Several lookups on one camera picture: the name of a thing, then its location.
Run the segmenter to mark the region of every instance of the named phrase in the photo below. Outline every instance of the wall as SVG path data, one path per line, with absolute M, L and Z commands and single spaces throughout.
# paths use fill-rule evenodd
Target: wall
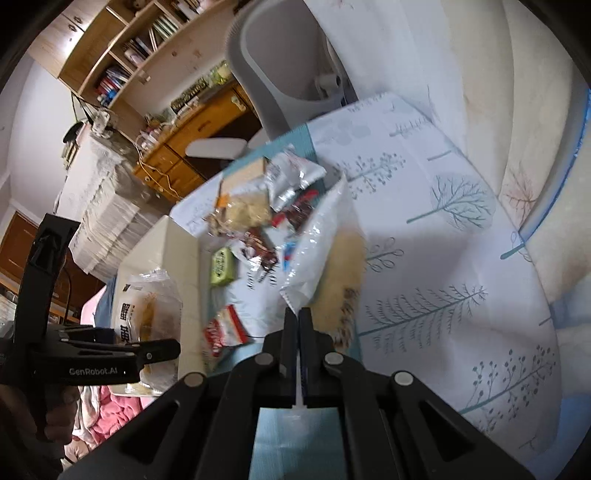
M 127 102 L 141 115 L 160 113 L 183 90 L 224 58 L 226 32 L 234 20 L 230 2 L 207 14 L 175 36 L 166 52 L 146 72 L 150 81 L 136 82 L 125 93 Z
M 74 122 L 70 91 L 34 62 L 22 87 L 8 148 L 11 203 L 33 221 L 53 210 L 64 184 L 62 139 Z
M 29 55 L 25 55 L 0 93 L 0 176 L 7 169 L 12 123 L 17 112 L 18 101 L 21 98 L 22 87 L 25 85 L 33 63 L 33 59 Z

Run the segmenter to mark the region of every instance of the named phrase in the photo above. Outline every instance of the cable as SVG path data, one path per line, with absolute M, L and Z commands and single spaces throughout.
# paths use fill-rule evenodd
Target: cable
M 134 141 L 134 145 L 135 145 L 135 149 L 138 151 L 138 163 L 139 166 L 142 167 L 142 170 L 144 172 L 146 172 L 148 174 L 148 177 L 150 177 L 150 179 L 156 184 L 158 185 L 161 189 L 166 190 L 168 193 L 172 194 L 173 196 L 175 196 L 176 198 L 178 198 L 179 200 L 182 200 L 182 197 L 178 194 L 178 192 L 172 187 L 172 185 L 170 184 L 170 177 L 168 176 L 168 174 L 166 173 L 162 173 L 159 169 L 157 169 L 156 167 L 153 167 L 152 165 L 148 165 L 147 163 L 144 163 L 142 161 L 143 158 L 143 154 L 142 152 L 139 150 L 138 147 L 138 139 L 141 137 L 141 135 L 138 135 Z M 160 183 L 152 176 L 152 174 L 146 170 L 146 167 L 148 167 L 150 170 L 155 171 L 156 173 L 159 173 L 160 175 L 162 175 L 163 177 L 166 177 L 166 182 L 168 183 L 168 188 L 163 187 L 162 185 L 160 185 Z
M 66 268 L 65 263 L 62 270 L 66 273 L 66 277 L 68 277 L 68 299 L 66 300 L 66 314 L 64 315 L 64 321 L 62 322 L 65 323 L 68 319 L 68 310 L 70 310 L 70 297 L 72 296 L 72 279 L 70 278 L 70 274 L 68 273 L 68 269 Z
M 78 114 L 76 113 L 76 107 L 74 106 L 74 92 L 70 92 L 70 100 L 72 100 L 72 110 L 74 110 L 74 119 L 78 123 Z

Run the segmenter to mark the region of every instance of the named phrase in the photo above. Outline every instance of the green snack package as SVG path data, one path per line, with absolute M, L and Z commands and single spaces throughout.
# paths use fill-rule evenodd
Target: green snack package
M 212 257 L 212 281 L 215 287 L 221 287 L 234 280 L 234 258 L 228 247 L 221 248 Z

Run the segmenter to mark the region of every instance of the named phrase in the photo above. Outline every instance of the gray chair backrest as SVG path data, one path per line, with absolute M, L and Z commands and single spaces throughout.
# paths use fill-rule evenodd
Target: gray chair backrest
M 272 140 L 341 106 L 320 99 L 315 78 L 330 73 L 322 29 L 303 0 L 255 0 L 234 20 L 226 59 Z

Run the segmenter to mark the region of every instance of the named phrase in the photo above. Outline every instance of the food package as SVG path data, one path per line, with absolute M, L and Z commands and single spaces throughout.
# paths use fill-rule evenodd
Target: food package
M 264 178 L 257 177 L 220 195 L 214 211 L 204 218 L 213 236 L 241 236 L 254 226 L 271 223 L 269 195 Z
M 281 248 L 285 244 L 284 230 L 273 227 L 262 229 L 268 247 L 276 258 L 282 258 Z M 232 252 L 236 246 L 231 244 Z M 209 292 L 212 312 L 215 313 L 227 304 L 234 305 L 238 317 L 244 326 L 248 338 L 254 342 L 262 342 L 265 335 L 283 328 L 285 315 L 285 300 L 279 292 L 283 285 L 286 273 L 279 262 L 273 265 L 269 271 L 253 271 L 252 265 L 246 258 L 235 262 L 236 278 L 233 282 L 222 288 L 212 288 Z
M 280 292 L 297 314 L 310 306 L 314 328 L 337 350 L 353 339 L 353 318 L 365 266 L 365 239 L 345 176 L 325 195 L 302 231 Z
M 213 254 L 210 280 L 214 287 L 227 285 L 234 280 L 234 257 L 228 247 L 223 247 Z
M 275 248 L 259 227 L 249 229 L 242 239 L 234 240 L 231 243 L 231 250 L 238 260 L 245 263 L 250 271 L 256 273 L 258 281 L 261 281 L 278 262 Z
M 317 197 L 318 190 L 307 190 L 292 205 L 275 215 L 271 225 L 279 228 L 283 222 L 287 222 L 294 233 L 300 233 L 314 210 L 314 201 Z
M 278 153 L 269 162 L 265 172 L 271 208 L 276 212 L 282 211 L 294 200 L 298 190 L 305 190 L 325 175 L 323 167 L 298 157 L 290 150 Z
M 115 333 L 123 343 L 174 338 L 180 340 L 183 302 L 174 280 L 164 270 L 129 278 L 119 298 Z M 178 359 L 146 365 L 141 383 L 164 392 L 177 381 Z
M 245 232 L 253 226 L 271 222 L 269 196 L 266 191 L 233 195 L 228 199 L 223 227 L 229 231 Z
M 221 308 L 203 329 L 203 360 L 210 374 L 217 363 L 235 346 L 247 343 L 248 337 L 234 305 Z

